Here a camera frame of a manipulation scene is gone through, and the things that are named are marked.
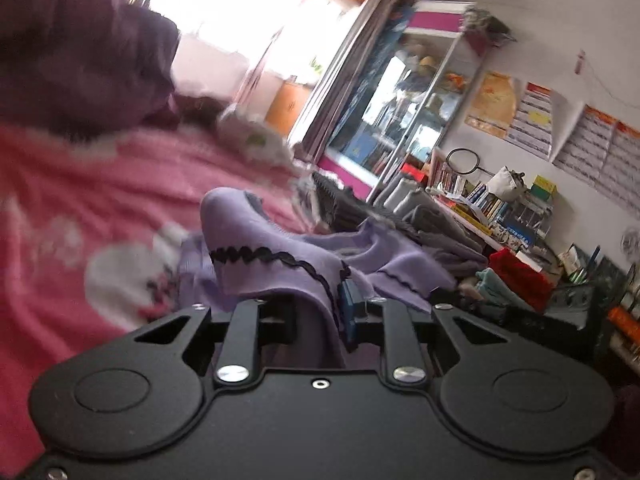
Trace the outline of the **floral white pillow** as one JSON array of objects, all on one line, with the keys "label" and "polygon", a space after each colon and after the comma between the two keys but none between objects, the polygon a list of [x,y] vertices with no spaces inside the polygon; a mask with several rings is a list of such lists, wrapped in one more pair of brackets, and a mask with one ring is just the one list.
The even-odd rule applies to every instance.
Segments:
[{"label": "floral white pillow", "polygon": [[262,162],[267,167],[293,170],[293,154],[283,136],[235,104],[216,119],[218,142],[241,155],[248,162]]}]

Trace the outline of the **grey striped curtain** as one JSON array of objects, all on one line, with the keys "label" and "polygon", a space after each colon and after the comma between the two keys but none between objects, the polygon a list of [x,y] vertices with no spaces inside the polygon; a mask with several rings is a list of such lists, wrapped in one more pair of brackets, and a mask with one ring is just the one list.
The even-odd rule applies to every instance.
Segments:
[{"label": "grey striped curtain", "polygon": [[360,6],[354,24],[288,135],[295,158],[312,164],[318,162],[352,100],[352,92],[392,12],[413,1],[416,0],[366,0]]}]

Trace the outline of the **glass display cabinet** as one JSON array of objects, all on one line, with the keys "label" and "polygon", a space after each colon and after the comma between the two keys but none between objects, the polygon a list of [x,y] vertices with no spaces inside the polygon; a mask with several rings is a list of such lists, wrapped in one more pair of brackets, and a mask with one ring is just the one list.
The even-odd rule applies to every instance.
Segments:
[{"label": "glass display cabinet", "polygon": [[419,0],[394,11],[318,163],[367,200],[408,155],[426,162],[450,127],[489,47],[474,2]]}]

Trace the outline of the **cluttered desk with books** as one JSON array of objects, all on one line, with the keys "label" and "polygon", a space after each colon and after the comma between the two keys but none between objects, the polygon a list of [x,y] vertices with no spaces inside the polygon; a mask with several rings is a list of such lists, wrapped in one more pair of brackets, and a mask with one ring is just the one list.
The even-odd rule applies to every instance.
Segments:
[{"label": "cluttered desk with books", "polygon": [[607,258],[592,254],[582,264],[582,251],[572,246],[562,255],[555,255],[544,240],[542,228],[551,219],[550,200],[538,200],[532,188],[524,186],[524,176],[510,169],[506,176],[506,189],[516,197],[505,202],[505,192],[492,192],[490,182],[477,185],[468,195],[438,192],[436,200],[445,204],[454,218],[472,224],[501,246],[491,255],[495,274],[509,288],[523,287],[525,278],[516,278],[515,264],[502,264],[498,255],[509,249],[521,261],[528,273],[541,275],[550,292],[542,295],[544,314],[579,328],[586,326],[588,310],[606,316],[612,330],[620,336],[637,337],[639,319],[634,311],[639,307],[639,267],[632,266],[623,275]]}]

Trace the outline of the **badminton racket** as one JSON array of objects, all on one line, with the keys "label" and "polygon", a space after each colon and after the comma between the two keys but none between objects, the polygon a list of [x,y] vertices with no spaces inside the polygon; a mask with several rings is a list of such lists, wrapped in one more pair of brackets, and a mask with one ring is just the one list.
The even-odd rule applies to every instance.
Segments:
[{"label": "badminton racket", "polygon": [[454,148],[446,155],[447,166],[459,176],[469,176],[479,171],[486,176],[493,176],[494,173],[480,166],[480,155],[470,148]]}]

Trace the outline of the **lavender purple garment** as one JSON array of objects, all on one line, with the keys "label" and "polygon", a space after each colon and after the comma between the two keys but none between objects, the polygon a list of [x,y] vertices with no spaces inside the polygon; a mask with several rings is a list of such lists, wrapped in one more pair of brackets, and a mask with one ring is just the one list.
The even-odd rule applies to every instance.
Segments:
[{"label": "lavender purple garment", "polygon": [[297,338],[269,349],[278,367],[367,367],[370,350],[348,353],[341,342],[338,286],[351,280],[363,298],[395,299],[427,312],[435,289],[456,281],[421,246],[372,219],[355,232],[294,234],[275,224],[259,198],[215,188],[200,208],[201,232],[189,235],[178,263],[178,306],[204,304],[231,312],[242,299],[291,294]]}]

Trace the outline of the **red cloth on desk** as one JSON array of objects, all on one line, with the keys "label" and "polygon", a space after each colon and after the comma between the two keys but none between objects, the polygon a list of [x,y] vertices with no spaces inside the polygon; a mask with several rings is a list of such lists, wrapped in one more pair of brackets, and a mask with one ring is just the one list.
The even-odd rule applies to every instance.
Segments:
[{"label": "red cloth on desk", "polygon": [[544,313],[554,285],[540,272],[514,256],[508,248],[491,254],[488,258],[488,266],[511,292],[518,295],[537,313]]}]

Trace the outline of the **dark purple quilt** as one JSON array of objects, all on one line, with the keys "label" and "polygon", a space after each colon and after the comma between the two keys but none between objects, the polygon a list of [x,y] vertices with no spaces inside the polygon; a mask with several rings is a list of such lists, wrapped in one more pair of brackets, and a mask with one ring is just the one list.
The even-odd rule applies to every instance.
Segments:
[{"label": "dark purple quilt", "polygon": [[127,0],[1,0],[1,116],[72,136],[175,122],[174,22]]}]

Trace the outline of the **pink floral fleece blanket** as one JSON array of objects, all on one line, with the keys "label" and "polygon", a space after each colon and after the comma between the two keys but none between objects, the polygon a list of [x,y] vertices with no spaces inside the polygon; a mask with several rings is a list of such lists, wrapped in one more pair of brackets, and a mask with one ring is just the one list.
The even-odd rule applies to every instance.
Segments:
[{"label": "pink floral fleece blanket", "polygon": [[1,128],[1,473],[40,454],[27,398],[50,366],[170,312],[183,240],[217,186],[262,198],[303,232],[291,176],[207,132],[137,128],[70,143]]}]

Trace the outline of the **wall poster charts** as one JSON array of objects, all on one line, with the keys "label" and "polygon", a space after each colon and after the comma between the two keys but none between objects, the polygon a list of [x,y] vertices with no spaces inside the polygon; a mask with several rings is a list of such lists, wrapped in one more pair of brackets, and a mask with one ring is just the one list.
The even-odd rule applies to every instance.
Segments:
[{"label": "wall poster charts", "polygon": [[588,184],[628,214],[639,214],[639,131],[540,84],[487,72],[464,122]]}]

